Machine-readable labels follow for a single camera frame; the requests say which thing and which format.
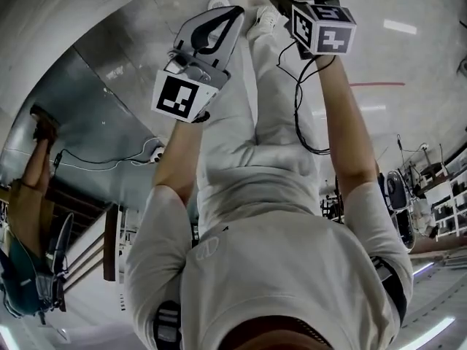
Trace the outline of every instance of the person in background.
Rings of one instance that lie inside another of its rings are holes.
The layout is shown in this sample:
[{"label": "person in background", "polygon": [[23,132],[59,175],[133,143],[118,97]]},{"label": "person in background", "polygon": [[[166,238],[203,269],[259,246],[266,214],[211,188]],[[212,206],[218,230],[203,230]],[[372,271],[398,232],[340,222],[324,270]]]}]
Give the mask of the person in background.
[{"label": "person in background", "polygon": [[[278,18],[275,8],[259,8],[247,34],[256,125],[237,46],[211,118],[177,121],[156,169],[125,276],[127,311],[149,349],[386,349],[404,319],[412,265],[342,62],[316,60],[345,225],[320,216],[317,156],[296,134],[296,82],[276,67]],[[299,112],[316,147],[311,104]],[[207,231],[192,248],[186,206],[196,181]],[[180,317],[167,302],[181,305]]]},{"label": "person in background", "polygon": [[36,120],[36,147],[23,176],[11,186],[5,249],[13,269],[2,274],[9,304],[20,315],[33,315],[40,309],[36,272],[51,273],[45,252],[53,203],[45,199],[45,193],[50,181],[50,149],[57,139],[58,124],[37,105],[32,106],[31,116]]}]

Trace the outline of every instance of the red line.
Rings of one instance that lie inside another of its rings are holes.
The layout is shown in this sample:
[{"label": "red line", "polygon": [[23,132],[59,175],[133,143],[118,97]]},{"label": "red line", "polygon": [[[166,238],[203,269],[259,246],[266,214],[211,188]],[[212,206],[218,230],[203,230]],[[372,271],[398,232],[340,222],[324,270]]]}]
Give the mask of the red line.
[{"label": "red line", "polygon": [[370,87],[373,85],[406,85],[405,83],[402,82],[367,82],[367,83],[350,83],[350,87]]}]

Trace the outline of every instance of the ceiling light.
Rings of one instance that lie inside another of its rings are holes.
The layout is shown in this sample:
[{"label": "ceiling light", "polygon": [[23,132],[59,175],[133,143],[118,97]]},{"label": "ceiling light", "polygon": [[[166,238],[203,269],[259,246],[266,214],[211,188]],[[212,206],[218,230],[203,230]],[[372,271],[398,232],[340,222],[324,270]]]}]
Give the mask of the ceiling light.
[{"label": "ceiling light", "polygon": [[415,276],[415,275],[417,275],[418,273],[420,273],[420,272],[426,270],[428,267],[431,267],[432,265],[434,265],[434,262],[429,262],[427,265],[424,265],[423,267],[421,267],[421,268],[419,268],[418,270],[416,270],[416,271],[414,272],[414,275],[413,275],[413,276]]},{"label": "ceiling light", "polygon": [[426,333],[423,333],[419,338],[417,338],[416,340],[413,340],[408,345],[401,347],[399,350],[417,350],[421,348],[423,345],[425,345],[426,343],[431,341],[433,338],[435,338],[443,330],[448,328],[452,324],[453,321],[455,321],[455,318],[452,318],[452,317],[444,318],[437,325],[431,328],[429,331],[427,331]]},{"label": "ceiling light", "polygon": [[405,23],[395,22],[394,20],[385,20],[383,23],[385,28],[390,30],[396,30],[405,32],[407,34],[415,35],[417,33],[417,28],[415,26],[406,25]]},{"label": "ceiling light", "polygon": [[376,112],[378,110],[386,110],[386,105],[360,106],[361,112]]},{"label": "ceiling light", "polygon": [[0,325],[0,335],[3,338],[5,345],[7,345],[8,350],[20,350],[8,327]]}]

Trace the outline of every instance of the shoe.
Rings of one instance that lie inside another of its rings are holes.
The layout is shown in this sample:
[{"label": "shoe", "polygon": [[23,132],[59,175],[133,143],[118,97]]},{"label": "shoe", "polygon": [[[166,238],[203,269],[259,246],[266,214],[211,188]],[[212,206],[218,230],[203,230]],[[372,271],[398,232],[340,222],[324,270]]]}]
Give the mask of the shoe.
[{"label": "shoe", "polygon": [[[231,3],[229,0],[210,0],[207,5],[207,9],[211,10],[211,9],[216,9],[216,8],[229,7],[230,5]],[[214,31],[212,31],[209,34],[208,40],[209,40],[210,47],[213,47],[216,44],[216,41],[219,39],[219,36],[221,35],[222,31],[225,28],[225,25],[227,25],[226,22],[220,25],[219,27],[217,27]]]},{"label": "shoe", "polygon": [[29,113],[37,121],[33,139],[36,141],[47,139],[50,148],[57,139],[57,129],[60,127],[60,124],[38,105],[34,104]]},{"label": "shoe", "polygon": [[260,35],[272,34],[279,20],[279,12],[272,5],[261,7],[256,12],[256,21],[247,33],[247,39],[256,39]]}]

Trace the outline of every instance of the white sneaker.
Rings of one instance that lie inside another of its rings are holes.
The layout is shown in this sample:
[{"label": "white sneaker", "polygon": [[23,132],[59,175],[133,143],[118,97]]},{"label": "white sneaker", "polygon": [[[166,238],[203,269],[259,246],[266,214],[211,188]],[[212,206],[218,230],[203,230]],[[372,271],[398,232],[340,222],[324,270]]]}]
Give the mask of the white sneaker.
[{"label": "white sneaker", "polygon": [[272,5],[261,7],[256,12],[256,21],[247,33],[247,39],[256,39],[260,35],[272,34],[279,20],[279,12]]},{"label": "white sneaker", "polygon": [[[222,7],[229,7],[231,5],[229,0],[210,0],[207,9],[215,9],[215,8],[222,8]],[[209,46],[213,47],[216,43],[216,41],[219,39],[219,36],[221,35],[223,29],[225,28],[225,25],[227,25],[226,22],[224,22],[222,25],[217,27],[214,31],[212,31],[209,36]]]}]

